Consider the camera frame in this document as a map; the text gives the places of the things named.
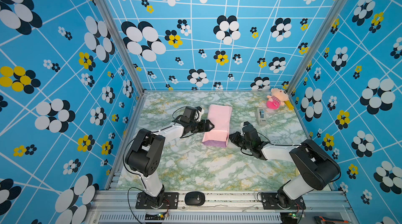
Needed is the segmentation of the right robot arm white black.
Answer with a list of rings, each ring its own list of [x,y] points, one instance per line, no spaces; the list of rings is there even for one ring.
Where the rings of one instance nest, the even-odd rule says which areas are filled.
[[[281,160],[295,164],[299,175],[282,185],[273,202],[279,208],[290,209],[297,200],[313,190],[323,190],[329,183],[341,177],[341,169],[316,142],[307,139],[300,144],[275,144],[262,141],[262,134],[249,123],[242,130],[229,136],[229,140],[241,151],[249,150],[248,156],[259,160]]]

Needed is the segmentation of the purple wrapping paper sheet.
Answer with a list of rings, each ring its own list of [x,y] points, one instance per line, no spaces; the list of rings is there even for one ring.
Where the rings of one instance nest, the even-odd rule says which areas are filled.
[[[210,105],[207,119],[214,125],[211,131],[205,132],[202,144],[226,148],[229,140],[230,118],[232,107]]]

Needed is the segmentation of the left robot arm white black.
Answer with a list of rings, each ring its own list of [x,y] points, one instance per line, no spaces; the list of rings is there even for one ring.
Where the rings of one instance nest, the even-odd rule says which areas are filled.
[[[171,125],[158,130],[140,129],[126,146],[124,167],[128,173],[140,176],[144,188],[140,196],[148,206],[156,208],[164,202],[165,188],[157,175],[164,144],[215,129],[209,119],[202,119],[203,114],[201,107],[186,106]]]

